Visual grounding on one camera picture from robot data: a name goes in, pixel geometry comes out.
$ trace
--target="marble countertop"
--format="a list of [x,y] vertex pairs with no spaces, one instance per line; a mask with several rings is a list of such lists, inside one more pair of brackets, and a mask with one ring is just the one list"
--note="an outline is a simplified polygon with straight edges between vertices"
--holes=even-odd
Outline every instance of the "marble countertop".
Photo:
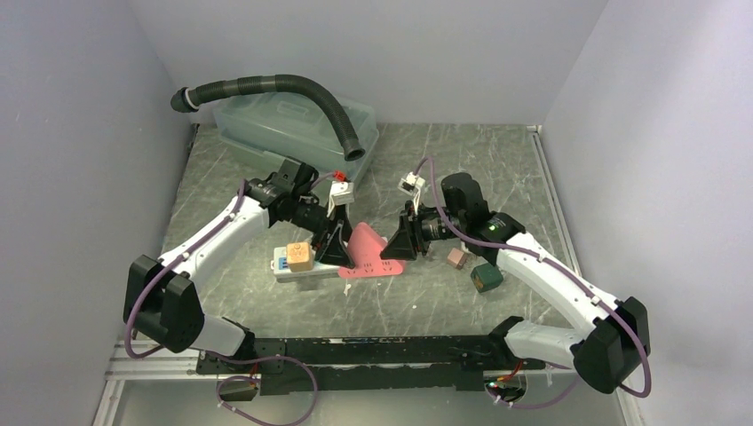
[[[438,180],[458,171],[471,173],[490,209],[518,219],[545,249],[566,261],[543,169],[525,126],[382,124],[379,132],[374,161],[350,208],[353,225],[367,222],[391,236],[407,199],[397,183],[431,154]],[[428,170],[424,174],[428,180]],[[200,127],[164,249],[176,247],[214,218],[234,196],[240,178],[255,177],[260,173],[233,158],[216,128]],[[431,197],[424,202],[433,205]],[[408,263],[400,276],[277,283],[269,267],[273,249],[307,236],[282,223],[249,241],[200,286],[205,312],[238,321],[260,337],[486,334],[511,315],[568,327],[546,301],[509,274],[501,287],[479,294],[470,274],[481,259],[461,271],[445,262],[459,247],[457,240],[433,242],[429,255]],[[347,296],[346,284],[351,284]]]

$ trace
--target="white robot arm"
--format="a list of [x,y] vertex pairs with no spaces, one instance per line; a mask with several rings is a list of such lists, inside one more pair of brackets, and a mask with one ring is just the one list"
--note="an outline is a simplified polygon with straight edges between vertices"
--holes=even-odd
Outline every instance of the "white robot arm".
[[123,309],[128,333],[135,328],[174,352],[194,348],[232,359],[252,357],[254,334],[229,319],[205,314],[200,286],[243,244],[277,221],[313,232],[317,260],[353,264],[344,245],[351,232],[347,206],[320,206],[310,193],[317,177],[311,166],[287,159],[266,180],[244,183],[227,207],[186,242],[157,260],[141,256],[133,262]]
[[[430,157],[427,160],[433,174],[433,162]],[[605,393],[614,391],[644,362],[650,348],[646,307],[641,302],[634,297],[621,302],[577,277],[521,223],[490,211],[479,183],[468,173],[451,174],[440,185],[432,176],[435,203],[440,205],[441,188],[446,207],[416,203],[424,182],[416,172],[398,185],[413,200],[400,213],[398,231],[382,251],[383,259],[415,260],[419,252],[427,253],[430,241],[461,238],[472,253],[518,277],[573,326],[547,327],[510,317],[489,334],[501,354],[574,368],[589,385]]]

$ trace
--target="wooden block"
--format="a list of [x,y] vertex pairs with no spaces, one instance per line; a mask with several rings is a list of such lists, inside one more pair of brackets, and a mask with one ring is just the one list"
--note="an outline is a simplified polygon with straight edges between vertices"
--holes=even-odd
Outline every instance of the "wooden block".
[[306,272],[313,269],[313,256],[309,243],[291,242],[285,250],[291,272]]
[[461,249],[453,248],[449,252],[448,264],[455,269],[463,269],[465,261],[468,260],[468,253],[463,252]]

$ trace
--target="gray wall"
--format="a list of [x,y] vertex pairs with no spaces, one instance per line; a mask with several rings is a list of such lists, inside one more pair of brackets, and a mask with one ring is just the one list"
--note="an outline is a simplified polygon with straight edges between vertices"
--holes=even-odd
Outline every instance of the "gray wall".
[[0,422],[90,424],[190,126],[124,0],[0,9]]
[[610,1],[543,126],[584,273],[648,306],[652,425],[753,423],[751,16]]
[[606,0],[131,3],[181,86],[301,74],[383,122],[538,124]]

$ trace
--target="purple cable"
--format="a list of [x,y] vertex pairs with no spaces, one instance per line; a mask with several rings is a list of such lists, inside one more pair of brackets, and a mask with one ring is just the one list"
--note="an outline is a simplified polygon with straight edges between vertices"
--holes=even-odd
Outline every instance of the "purple cable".
[[[243,204],[243,192],[246,189],[246,181],[241,181],[241,187],[238,189],[237,199],[235,200],[235,204],[233,205],[233,208],[230,210],[230,213],[228,213],[227,216],[223,217],[222,220],[213,227],[208,233],[204,234],[199,240],[197,240],[194,244],[191,245],[191,247],[186,248],[185,253],[188,253],[188,255],[191,255],[196,249],[203,246],[207,241],[209,241],[212,237],[217,235],[222,228],[225,227],[230,221],[232,220],[230,218],[231,214],[238,213],[238,211],[241,209],[241,205]],[[175,259],[173,259],[170,263],[165,265],[165,267],[159,271],[152,280],[149,281],[146,287],[144,287],[144,290],[141,291],[141,294],[136,299],[136,303],[133,304],[133,308],[131,308],[131,314],[128,316],[128,321],[125,323],[125,352],[128,353],[128,356],[133,359],[142,359],[146,358],[149,355],[159,351],[164,346],[161,344],[157,347],[154,347],[148,351],[136,353],[133,350],[133,346],[131,345],[131,333],[133,332],[133,326],[136,323],[136,314],[141,311],[141,305],[144,304],[144,301],[147,300],[147,296],[152,291],[152,289],[157,285],[158,282],[162,279],[162,277],[167,274],[167,272],[172,271],[175,269],[176,266],[181,264],[183,261],[185,261],[185,258],[182,256],[178,256]]]
[[426,162],[427,160],[429,160],[429,157],[428,157],[428,156],[426,156],[426,157],[422,158],[422,159],[421,159],[421,161],[420,161],[420,162],[418,162],[418,165],[417,165],[417,166],[416,166],[416,168],[415,168],[415,169],[413,170],[413,174],[414,174],[414,175],[417,175],[417,174],[418,174],[418,172],[419,172],[419,171],[421,171],[421,168],[422,168],[422,167],[424,166],[424,163],[425,163],[425,162]]
[[[241,187],[238,189],[237,198],[235,199],[235,204],[230,209],[230,213],[228,213],[227,216],[223,217],[222,220],[217,225],[215,225],[212,229],[210,229],[209,232],[205,233],[194,244],[192,244],[190,247],[186,248],[186,251],[184,251],[184,253],[187,253],[190,256],[199,247],[201,247],[204,244],[206,244],[207,241],[211,240],[215,235],[217,235],[220,231],[222,231],[222,229],[233,220],[231,218],[231,215],[234,215],[234,214],[238,213],[241,210],[241,206],[243,205],[243,198],[244,198],[243,193],[244,193],[245,189],[246,189],[246,181],[242,180],[241,181]],[[146,358],[149,355],[151,355],[151,354],[159,351],[160,349],[162,349],[164,347],[164,346],[162,346],[160,344],[160,345],[158,345],[158,346],[156,346],[156,347],[154,347],[154,348],[152,348],[152,349],[150,349],[148,351],[141,352],[141,353],[136,353],[133,350],[133,347],[131,345],[131,333],[133,332],[133,325],[136,322],[136,314],[141,310],[141,305],[144,304],[144,301],[147,299],[147,295],[152,291],[152,289],[157,285],[157,283],[162,279],[162,277],[164,277],[165,274],[167,274],[167,272],[172,271],[173,269],[175,269],[176,266],[178,266],[179,264],[181,264],[185,260],[186,259],[183,256],[178,256],[175,259],[173,259],[170,263],[168,263],[167,265],[165,265],[165,267],[161,271],[159,271],[155,275],[154,278],[152,278],[149,281],[149,283],[147,284],[147,286],[144,287],[144,290],[141,291],[141,294],[136,299],[136,303],[133,304],[133,308],[131,309],[131,314],[128,316],[128,321],[125,324],[125,351],[126,351],[126,353],[128,353],[129,357],[131,357],[133,359]],[[215,352],[208,351],[208,353],[210,355],[216,357],[217,359],[221,359],[221,360],[223,360],[225,362],[230,362],[230,363],[233,363],[233,364],[256,364],[258,362],[263,362],[263,361],[268,361],[268,360],[273,360],[273,359],[275,359],[275,360],[277,360],[277,359],[283,359],[283,360],[286,360],[288,362],[292,362],[292,363],[297,364],[300,367],[302,367],[304,369],[304,371],[306,371],[306,373],[308,374],[308,376],[311,377],[311,382],[313,383],[313,401],[311,403],[311,406],[309,407],[308,411],[306,411],[306,413],[300,419],[298,419],[298,420],[296,420],[295,422],[292,422],[292,423],[287,423],[287,424],[282,424],[282,425],[275,425],[273,423],[264,422],[264,421],[261,421],[261,420],[255,418],[255,417],[251,416],[250,414],[247,414],[247,413],[243,412],[242,410],[238,410],[237,408],[231,406],[230,404],[227,404],[225,401],[222,400],[222,398],[220,397],[219,392],[222,390],[222,387],[226,383],[232,382],[232,381],[239,381],[241,379],[243,379],[243,381],[253,382],[253,383],[256,383],[258,381],[256,379],[253,379],[253,378],[250,378],[250,377],[246,377],[246,376],[234,375],[234,376],[228,377],[225,380],[223,380],[222,382],[218,383],[218,385],[217,385],[217,398],[218,398],[218,400],[220,402],[220,405],[223,406],[224,408],[227,408],[228,410],[232,411],[233,413],[237,413],[240,416],[242,416],[242,417],[244,417],[244,418],[246,418],[248,420],[251,420],[252,422],[255,422],[257,424],[261,424],[262,426],[296,426],[296,425],[304,422],[311,415],[311,413],[313,412],[313,408],[316,406],[316,399],[317,399],[317,395],[318,395],[318,391],[319,391],[319,385],[316,382],[316,377],[314,377],[313,372],[303,362],[301,362],[301,361],[299,361],[297,359],[291,358],[291,357],[284,357],[284,356],[264,357],[264,358],[259,358],[259,359],[249,359],[249,360],[241,360],[241,361],[239,361],[239,360],[235,360],[235,359],[229,359],[229,358],[227,358],[227,357],[225,357],[223,355],[220,355],[218,353],[215,353]]]
[[262,426],[296,426],[298,424],[301,424],[302,422],[305,422],[306,419],[309,418],[309,416],[311,415],[311,413],[313,413],[313,408],[316,406],[316,399],[319,397],[319,385],[317,384],[316,377],[314,377],[313,372],[311,371],[311,369],[309,367],[307,367],[306,364],[304,364],[303,362],[301,362],[301,361],[299,361],[299,360],[297,360],[295,358],[285,357],[285,356],[282,356],[282,355],[277,355],[277,356],[273,356],[273,357],[263,357],[263,358],[258,358],[258,359],[246,359],[246,360],[239,361],[239,360],[235,360],[235,359],[230,359],[230,358],[225,357],[223,355],[220,355],[220,354],[218,354],[216,352],[207,351],[207,353],[209,355],[213,356],[213,357],[216,357],[217,359],[222,360],[222,361],[230,362],[232,364],[238,364],[238,365],[256,364],[258,362],[273,361],[273,360],[276,361],[276,360],[280,360],[280,359],[288,361],[288,362],[292,362],[293,364],[296,364],[297,366],[303,368],[304,371],[306,371],[306,373],[308,374],[308,376],[311,378],[311,383],[313,385],[313,399],[311,401],[311,405],[308,407],[308,410],[306,410],[306,412],[304,413],[304,415],[301,416],[301,418],[299,418],[298,420],[296,420],[294,422],[290,422],[290,423],[275,424],[275,423],[265,422],[263,420],[260,420],[260,419],[258,419],[256,417],[252,416],[251,414],[246,413],[243,410],[239,410],[238,408],[236,408],[234,406],[231,406],[230,404],[228,404],[228,403],[226,403],[225,401],[222,400],[222,396],[220,395],[220,391],[222,390],[222,387],[225,386],[226,383],[230,383],[230,382],[258,383],[258,379],[254,379],[252,377],[248,377],[247,375],[233,375],[231,377],[226,378],[222,382],[217,383],[217,390],[216,390],[215,393],[217,395],[217,401],[219,401],[219,404],[222,407],[224,407],[224,408],[232,411],[233,413],[238,414],[239,416],[241,416],[241,417],[243,417],[243,418],[245,418],[247,420],[251,420],[252,422],[254,422],[256,424],[260,424]]
[[316,178],[316,180],[313,181],[313,183],[311,184],[311,189],[314,189],[318,184],[324,182],[325,179],[332,178],[333,176],[335,176],[334,171],[324,173],[323,175],[319,176],[318,178]]
[[[421,161],[418,163],[417,170],[421,168],[421,166],[424,165],[425,162],[429,162],[429,171],[431,173],[431,184],[432,184],[432,194],[434,196],[434,203],[437,207],[437,212],[440,214],[440,217],[442,218],[442,222],[445,223],[445,226],[460,240],[471,243],[476,246],[480,247],[488,247],[491,249],[500,249],[500,250],[512,250],[517,251],[519,253],[523,253],[529,256],[532,256],[534,258],[538,258],[539,254],[536,253],[533,250],[529,250],[528,248],[522,248],[518,246],[511,246],[509,244],[501,244],[501,243],[494,243],[494,242],[488,242],[488,241],[481,241],[476,240],[474,238],[469,237],[468,235],[465,235],[464,233],[461,233],[459,229],[455,228],[454,225],[452,225],[452,221],[449,220],[449,217],[447,214],[445,214],[444,209],[440,206],[440,195],[437,192],[437,180],[434,173],[434,159],[427,155]],[[543,260],[544,263],[551,266],[552,268],[556,269],[557,271],[561,272],[563,275],[568,277],[580,290],[585,293],[585,295],[588,298],[593,298],[595,294],[586,287],[585,284],[583,284],[578,277],[576,277],[570,270],[568,270],[565,266],[562,266],[561,264],[558,264],[557,262],[549,259],[548,257],[545,257]],[[640,356],[640,363],[643,365],[643,378],[644,378],[644,388],[642,391],[638,392],[637,390],[633,390],[624,384],[620,384],[620,388],[624,391],[628,392],[630,395],[637,397],[637,398],[645,398],[648,396],[648,394],[651,393],[651,368],[648,366],[648,355],[646,354],[646,350],[643,347],[643,344],[640,342],[640,339],[638,339],[638,336],[635,334],[632,328],[628,325],[627,322],[625,322],[622,317],[617,315],[617,313],[609,307],[609,305],[605,304],[604,301],[599,300],[598,306],[606,311],[612,318],[614,318],[615,321],[617,321],[617,324],[622,327],[623,330],[625,330],[625,333],[627,333],[630,340],[635,345],[636,349],[638,350],[638,355]]]

